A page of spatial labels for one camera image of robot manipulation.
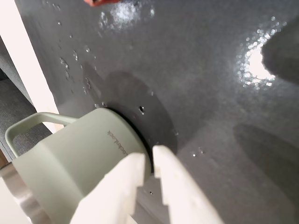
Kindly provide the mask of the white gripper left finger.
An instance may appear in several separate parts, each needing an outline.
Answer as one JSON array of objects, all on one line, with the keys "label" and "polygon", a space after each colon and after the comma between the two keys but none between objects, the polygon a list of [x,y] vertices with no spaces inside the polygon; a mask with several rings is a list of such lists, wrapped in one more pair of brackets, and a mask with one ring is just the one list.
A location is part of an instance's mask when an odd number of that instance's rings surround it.
[{"label": "white gripper left finger", "polygon": [[145,155],[132,153],[122,159],[83,198],[73,224],[135,224],[137,188],[144,184]]}]

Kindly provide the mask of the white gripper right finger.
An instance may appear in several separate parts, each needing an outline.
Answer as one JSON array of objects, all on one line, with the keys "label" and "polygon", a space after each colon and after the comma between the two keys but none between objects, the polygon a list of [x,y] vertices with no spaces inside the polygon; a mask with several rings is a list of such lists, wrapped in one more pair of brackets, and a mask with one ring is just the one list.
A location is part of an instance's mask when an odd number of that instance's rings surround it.
[{"label": "white gripper right finger", "polygon": [[217,210],[190,173],[166,146],[153,147],[155,178],[160,179],[163,205],[171,224],[222,224]]}]

